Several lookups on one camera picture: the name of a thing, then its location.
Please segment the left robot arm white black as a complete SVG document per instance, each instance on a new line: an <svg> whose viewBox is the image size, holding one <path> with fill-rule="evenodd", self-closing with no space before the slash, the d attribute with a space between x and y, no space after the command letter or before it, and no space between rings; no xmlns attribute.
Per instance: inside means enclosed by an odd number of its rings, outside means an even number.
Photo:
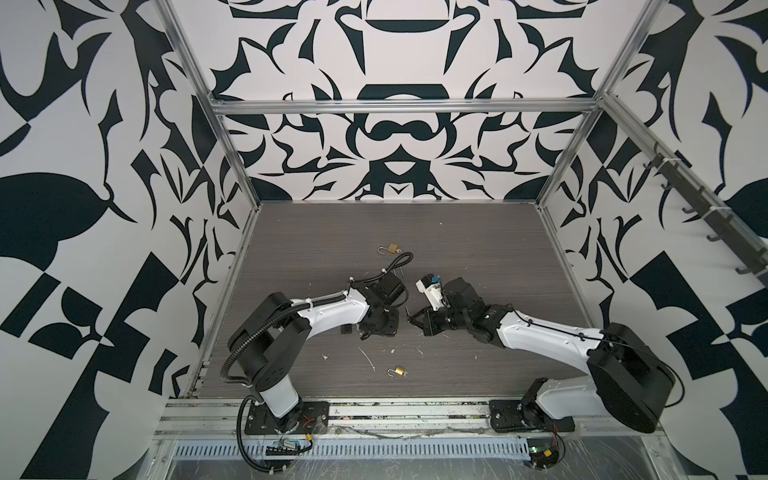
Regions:
<svg viewBox="0 0 768 480"><path fill-rule="evenodd" d="M403 281L393 273L366 281L352 279L343 290L315 298L272 293L231 335L220 379L245 387L274 420L292 425L302 400L290 370L307 340L343 326L355 327L363 340L393 337L399 326L399 302L407 298Z"/></svg>

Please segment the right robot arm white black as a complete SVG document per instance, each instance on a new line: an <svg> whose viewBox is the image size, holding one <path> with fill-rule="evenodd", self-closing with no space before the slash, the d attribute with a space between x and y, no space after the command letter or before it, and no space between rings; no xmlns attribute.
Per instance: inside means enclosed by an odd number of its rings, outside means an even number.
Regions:
<svg viewBox="0 0 768 480"><path fill-rule="evenodd" d="M625 427L652 433L676 384L674 370L631 328L568 326L524 314L512 305L487 304L463 278L442 283L435 275L416 287L427 307L409 317L424 335L465 330L480 343L547 357L580 371L565 380L541 377L519 400L493 400L498 433L572 432L577 417L610 416Z"/></svg>

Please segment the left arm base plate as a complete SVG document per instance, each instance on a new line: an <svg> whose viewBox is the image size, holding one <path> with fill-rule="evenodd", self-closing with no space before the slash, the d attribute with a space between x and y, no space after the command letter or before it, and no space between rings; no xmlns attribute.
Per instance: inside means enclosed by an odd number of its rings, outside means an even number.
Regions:
<svg viewBox="0 0 768 480"><path fill-rule="evenodd" d="M276 417L266 404L249 407L244 432L247 435L300 434L304 425L323 429L330 413L327 401L300 401L283 417Z"/></svg>

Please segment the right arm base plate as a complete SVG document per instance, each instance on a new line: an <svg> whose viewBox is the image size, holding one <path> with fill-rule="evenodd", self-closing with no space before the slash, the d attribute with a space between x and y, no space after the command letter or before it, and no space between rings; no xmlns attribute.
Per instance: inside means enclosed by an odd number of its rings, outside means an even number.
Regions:
<svg viewBox="0 0 768 480"><path fill-rule="evenodd" d="M576 430L572 417L553 419L535 402L523 400L491 400L490 426L496 433L565 432Z"/></svg>

